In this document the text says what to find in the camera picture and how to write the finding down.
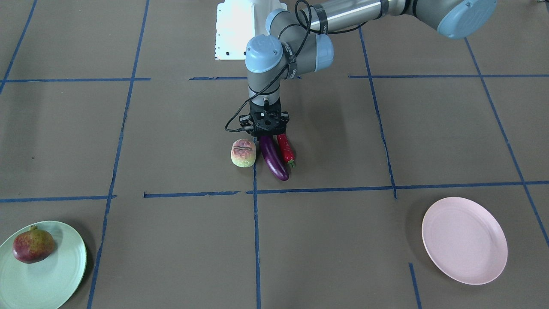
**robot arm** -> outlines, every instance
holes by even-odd
[[[306,11],[297,10],[300,2],[307,5]],[[238,131],[252,136],[286,131],[289,115],[281,108],[280,79],[329,67],[334,58],[329,34],[387,14],[409,14],[442,35],[459,39],[479,29],[496,4],[497,0],[329,0],[309,5],[299,0],[293,13],[274,10],[266,20],[269,35],[255,36],[247,45],[250,98],[245,103],[250,102],[250,113],[239,117]]]

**black label band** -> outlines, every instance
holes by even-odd
[[[379,15],[374,18],[374,20],[380,19],[381,17],[385,16],[389,11],[389,0],[379,0],[379,4],[381,5],[381,8],[379,9]]]
[[[406,0],[404,4],[404,9],[402,9],[402,12],[400,13],[400,15],[403,15],[404,13],[406,13],[406,11],[408,10],[408,7],[410,7],[410,1],[411,0]]]
[[[413,0],[413,3],[412,3],[412,14],[417,18],[416,7],[417,7],[417,0]]]
[[[282,42],[282,49],[284,50],[284,55],[286,56],[286,62],[288,63],[288,75],[285,79],[293,79],[298,73],[298,63],[296,62],[296,56],[294,50],[288,44],[288,42]]]
[[[318,16],[318,22],[320,27],[320,33],[328,34],[328,17],[326,16],[326,11],[321,4],[312,5],[316,10],[316,15]]]

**plate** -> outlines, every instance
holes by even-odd
[[[25,264],[12,253],[15,238],[31,225],[48,231],[55,241],[55,251],[46,259]],[[80,234],[57,221],[28,225],[0,246],[0,308],[59,308],[74,293],[86,269],[86,247]]]
[[[494,216],[462,197],[434,203],[422,224],[425,249],[435,265],[461,283],[495,280],[507,264],[507,240]]]

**pink plate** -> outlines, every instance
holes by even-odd
[[[435,265],[461,283],[491,282],[507,263],[501,226],[484,207],[466,198],[434,203],[423,218],[422,237]]]

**green plate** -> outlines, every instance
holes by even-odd
[[[55,251],[46,259],[25,264],[12,253],[15,238],[31,225],[48,231]],[[86,247],[80,234],[57,221],[42,221],[20,229],[0,246],[0,308],[59,308],[74,293],[86,269]]]

